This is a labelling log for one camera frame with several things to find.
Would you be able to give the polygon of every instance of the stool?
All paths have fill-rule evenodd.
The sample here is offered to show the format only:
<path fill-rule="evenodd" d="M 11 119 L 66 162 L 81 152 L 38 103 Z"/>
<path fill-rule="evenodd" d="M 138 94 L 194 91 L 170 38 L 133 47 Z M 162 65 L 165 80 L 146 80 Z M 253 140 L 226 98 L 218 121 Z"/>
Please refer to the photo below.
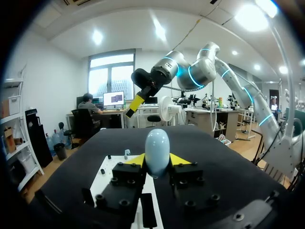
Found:
<path fill-rule="evenodd" d="M 158 123 L 161 121 L 160 116 L 154 114 L 154 115 L 150 115 L 147 117 L 147 121 L 152 123 L 152 126 L 148 126 L 148 127 L 153 127 L 153 123 Z"/>
<path fill-rule="evenodd" d="M 63 135 L 64 135 L 64 136 L 69 136 L 69 138 L 70 138 L 70 140 L 71 140 L 71 149 L 74 149 L 74 148 L 76 148 L 76 147 L 79 147 L 80 144 L 78 144 L 78 143 L 73 143 L 72 137 L 71 137 L 72 134 L 74 134 L 74 132 L 73 132 L 72 130 L 66 130 L 65 132 L 63 132 Z"/>
<path fill-rule="evenodd" d="M 245 129 L 242 130 L 241 132 L 243 132 L 244 134 L 246 134 L 248 131 L 247 131 L 247 124 L 250 124 L 251 121 L 250 120 L 243 120 L 243 123 L 245 123 Z"/>

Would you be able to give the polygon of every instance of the black chair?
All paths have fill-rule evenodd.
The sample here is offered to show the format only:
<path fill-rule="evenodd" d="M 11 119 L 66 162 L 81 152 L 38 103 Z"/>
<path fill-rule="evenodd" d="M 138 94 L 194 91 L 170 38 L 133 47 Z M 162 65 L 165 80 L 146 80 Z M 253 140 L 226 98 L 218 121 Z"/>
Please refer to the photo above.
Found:
<path fill-rule="evenodd" d="M 76 138 L 90 138 L 100 130 L 100 123 L 94 124 L 88 109 L 72 111 L 74 116 L 73 133 Z"/>
<path fill-rule="evenodd" d="M 64 136 L 69 136 L 70 140 L 71 140 L 71 149 L 74 149 L 76 147 L 79 147 L 80 144 L 78 143 L 73 143 L 72 141 L 72 135 L 75 134 L 73 130 L 66 130 L 65 132 L 63 132 Z"/>
<path fill-rule="evenodd" d="M 161 121 L 160 116 L 154 114 L 154 115 L 150 115 L 147 117 L 147 121 L 152 123 L 152 126 L 148 126 L 148 127 L 153 127 L 153 123 L 158 123 Z"/>

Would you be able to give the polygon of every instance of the computer monitor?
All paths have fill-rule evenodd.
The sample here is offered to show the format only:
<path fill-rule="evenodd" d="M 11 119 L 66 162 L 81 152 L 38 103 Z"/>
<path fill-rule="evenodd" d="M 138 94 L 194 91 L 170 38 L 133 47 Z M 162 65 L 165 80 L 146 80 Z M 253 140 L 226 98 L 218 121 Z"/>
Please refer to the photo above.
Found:
<path fill-rule="evenodd" d="M 123 105 L 124 92 L 108 92 L 103 94 L 104 106 Z"/>
<path fill-rule="evenodd" d="M 277 105 L 271 105 L 271 110 L 276 111 L 277 110 Z"/>
<path fill-rule="evenodd" d="M 148 97 L 145 104 L 158 104 L 158 97 Z"/>
<path fill-rule="evenodd" d="M 100 98 L 99 97 L 92 99 L 92 103 L 93 104 L 98 104 L 99 102 L 100 102 Z"/>
<path fill-rule="evenodd" d="M 84 101 L 83 96 L 77 97 L 77 98 L 76 98 L 76 109 L 78 109 L 78 104 L 80 104 L 80 103 L 83 102 L 83 101 Z"/>

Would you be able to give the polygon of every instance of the blue egg-shaped object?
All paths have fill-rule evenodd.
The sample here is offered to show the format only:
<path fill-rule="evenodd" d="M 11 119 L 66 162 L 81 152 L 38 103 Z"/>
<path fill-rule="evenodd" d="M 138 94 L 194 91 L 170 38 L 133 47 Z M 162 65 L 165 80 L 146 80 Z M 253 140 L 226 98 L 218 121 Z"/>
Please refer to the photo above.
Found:
<path fill-rule="evenodd" d="M 152 176 L 163 175 L 170 160 L 170 141 L 167 133 L 153 129 L 145 141 L 145 161 Z"/>

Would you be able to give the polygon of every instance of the window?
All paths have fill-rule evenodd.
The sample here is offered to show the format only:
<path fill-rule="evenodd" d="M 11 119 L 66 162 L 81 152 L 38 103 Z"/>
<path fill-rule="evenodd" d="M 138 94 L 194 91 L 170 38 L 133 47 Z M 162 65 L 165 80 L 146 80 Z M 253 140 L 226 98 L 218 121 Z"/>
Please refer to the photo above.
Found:
<path fill-rule="evenodd" d="M 122 50 L 91 56 L 88 90 L 93 97 L 106 92 L 124 91 L 126 100 L 134 96 L 131 74 L 134 70 L 134 50 Z"/>

